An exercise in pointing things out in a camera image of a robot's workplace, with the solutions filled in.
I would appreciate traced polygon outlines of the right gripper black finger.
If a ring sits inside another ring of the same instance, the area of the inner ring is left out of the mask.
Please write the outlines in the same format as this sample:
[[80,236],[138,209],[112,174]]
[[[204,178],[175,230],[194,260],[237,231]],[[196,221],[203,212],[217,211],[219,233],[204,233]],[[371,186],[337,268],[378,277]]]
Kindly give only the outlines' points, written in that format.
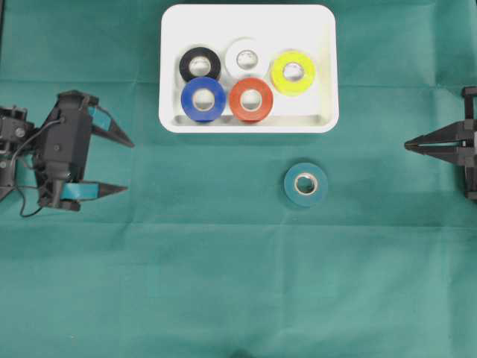
[[414,153],[431,156],[451,164],[464,164],[464,155],[461,153],[461,147],[458,146],[405,145],[405,149]]
[[461,132],[464,127],[463,121],[454,122],[431,133],[418,136],[405,142],[405,145],[434,145],[451,143],[461,140]]

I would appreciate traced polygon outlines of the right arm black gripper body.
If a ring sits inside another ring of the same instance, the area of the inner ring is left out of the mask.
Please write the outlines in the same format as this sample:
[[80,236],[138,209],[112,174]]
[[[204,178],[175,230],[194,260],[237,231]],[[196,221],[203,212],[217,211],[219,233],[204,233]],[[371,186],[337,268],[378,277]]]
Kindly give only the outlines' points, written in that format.
[[476,202],[476,86],[463,87],[464,130],[470,130],[470,138],[462,141],[469,150],[464,157],[464,196]]

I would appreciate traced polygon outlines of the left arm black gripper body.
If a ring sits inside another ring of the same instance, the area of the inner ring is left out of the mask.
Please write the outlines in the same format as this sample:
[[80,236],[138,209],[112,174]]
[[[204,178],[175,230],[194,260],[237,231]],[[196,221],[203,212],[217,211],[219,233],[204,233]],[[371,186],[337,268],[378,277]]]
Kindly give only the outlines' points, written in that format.
[[79,91],[58,94],[39,127],[25,108],[2,107],[1,198],[17,191],[26,204],[16,168],[30,157],[25,167],[34,173],[40,209],[78,211],[81,202],[98,199],[99,183],[84,179],[91,136],[99,134],[98,111],[99,98]]

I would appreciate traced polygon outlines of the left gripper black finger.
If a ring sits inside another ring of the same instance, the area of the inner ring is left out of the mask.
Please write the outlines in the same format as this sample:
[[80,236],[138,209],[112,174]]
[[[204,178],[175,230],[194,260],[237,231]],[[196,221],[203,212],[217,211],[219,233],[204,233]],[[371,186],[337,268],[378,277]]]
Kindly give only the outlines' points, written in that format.
[[96,135],[120,145],[133,148],[135,145],[128,135],[119,127],[112,114],[103,107],[96,105],[89,107],[92,117],[91,134]]
[[99,182],[66,183],[61,194],[62,200],[93,201],[127,190],[126,186],[116,186]]

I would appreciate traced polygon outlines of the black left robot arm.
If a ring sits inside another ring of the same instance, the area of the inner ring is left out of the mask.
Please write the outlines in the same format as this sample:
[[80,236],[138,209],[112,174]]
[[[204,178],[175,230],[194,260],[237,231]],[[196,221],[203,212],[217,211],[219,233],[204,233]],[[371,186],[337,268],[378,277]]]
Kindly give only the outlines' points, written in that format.
[[22,193],[16,180],[16,164],[26,165],[35,176],[38,205],[78,211],[83,201],[94,201],[123,192],[123,186],[84,180],[90,140],[93,135],[134,146],[98,97],[72,90],[58,94],[44,123],[37,127],[27,120],[28,111],[17,106],[1,109],[1,197]]

